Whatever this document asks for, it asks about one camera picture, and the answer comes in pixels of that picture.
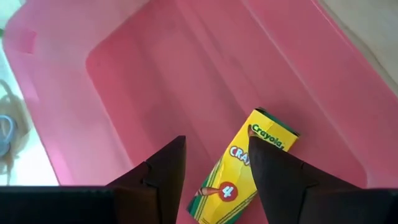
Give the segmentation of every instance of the crayola crayon box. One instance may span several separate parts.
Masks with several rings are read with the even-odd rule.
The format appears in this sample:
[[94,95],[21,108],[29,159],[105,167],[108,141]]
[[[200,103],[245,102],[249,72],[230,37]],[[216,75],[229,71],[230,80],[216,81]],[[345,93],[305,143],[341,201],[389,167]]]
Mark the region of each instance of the crayola crayon box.
[[249,136],[253,135],[285,151],[299,137],[264,109],[255,109],[188,206],[199,223],[234,223],[256,195],[248,155]]

